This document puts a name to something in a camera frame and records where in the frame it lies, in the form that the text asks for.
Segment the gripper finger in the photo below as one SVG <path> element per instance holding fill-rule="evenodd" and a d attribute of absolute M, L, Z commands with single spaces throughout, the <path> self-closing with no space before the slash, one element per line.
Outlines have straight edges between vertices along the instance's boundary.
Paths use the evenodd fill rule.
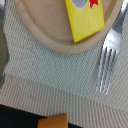
<path fill-rule="evenodd" d="M 3 30 L 4 13 L 5 3 L 0 3 L 0 88 L 5 80 L 4 69 L 8 63 L 7 41 Z"/>

